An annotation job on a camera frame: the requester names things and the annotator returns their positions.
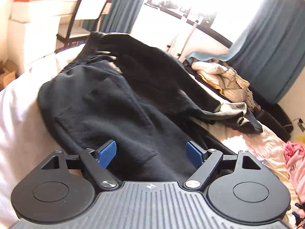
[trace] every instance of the white dresser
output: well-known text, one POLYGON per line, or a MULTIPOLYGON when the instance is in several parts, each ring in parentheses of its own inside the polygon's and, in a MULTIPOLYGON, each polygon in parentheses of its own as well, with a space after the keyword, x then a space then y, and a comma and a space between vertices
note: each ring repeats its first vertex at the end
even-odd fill
POLYGON ((30 64, 54 53, 60 18, 71 15, 77 0, 14 2, 8 25, 8 59, 18 75, 30 64))

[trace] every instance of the blue curtain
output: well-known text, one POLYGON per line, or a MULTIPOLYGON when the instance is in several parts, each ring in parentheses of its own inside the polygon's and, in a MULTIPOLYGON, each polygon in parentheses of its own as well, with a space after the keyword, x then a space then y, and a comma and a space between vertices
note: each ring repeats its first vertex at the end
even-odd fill
POLYGON ((193 52, 219 58, 235 68, 270 103, 277 103, 305 66, 305 1, 264 0, 256 16, 228 54, 193 52))
MULTIPOLYGON (((130 33, 144 0, 111 0, 110 13, 102 16, 100 32, 130 33)), ((83 28, 92 31, 93 21, 84 21, 83 28)))

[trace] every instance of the triangular cutout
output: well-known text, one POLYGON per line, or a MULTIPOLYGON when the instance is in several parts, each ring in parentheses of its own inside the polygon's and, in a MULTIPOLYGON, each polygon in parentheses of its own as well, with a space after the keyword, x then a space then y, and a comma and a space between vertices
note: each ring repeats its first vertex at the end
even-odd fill
POLYGON ((256 162, 250 156, 244 156, 242 159, 242 168, 243 169, 257 169, 260 170, 261 167, 257 165, 256 162))
POLYGON ((41 169, 59 169, 58 156, 53 156, 41 169))

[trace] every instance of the blue clip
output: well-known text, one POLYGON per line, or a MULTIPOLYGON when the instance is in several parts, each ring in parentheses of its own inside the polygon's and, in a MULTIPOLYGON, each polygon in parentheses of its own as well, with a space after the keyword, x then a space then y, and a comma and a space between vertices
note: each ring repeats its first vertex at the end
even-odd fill
POLYGON ((109 140, 99 149, 102 150, 99 152, 97 162, 102 168, 106 169, 116 154, 116 143, 114 140, 109 140))
POLYGON ((186 143, 186 156, 196 169, 204 163, 202 153, 190 141, 186 143))

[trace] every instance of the white chair backrest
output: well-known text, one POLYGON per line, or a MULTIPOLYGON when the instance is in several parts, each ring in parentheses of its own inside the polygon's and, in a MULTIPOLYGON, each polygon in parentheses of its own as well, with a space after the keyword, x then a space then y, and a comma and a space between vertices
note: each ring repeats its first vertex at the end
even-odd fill
POLYGON ((81 0, 75 20, 96 20, 107 0, 81 0))

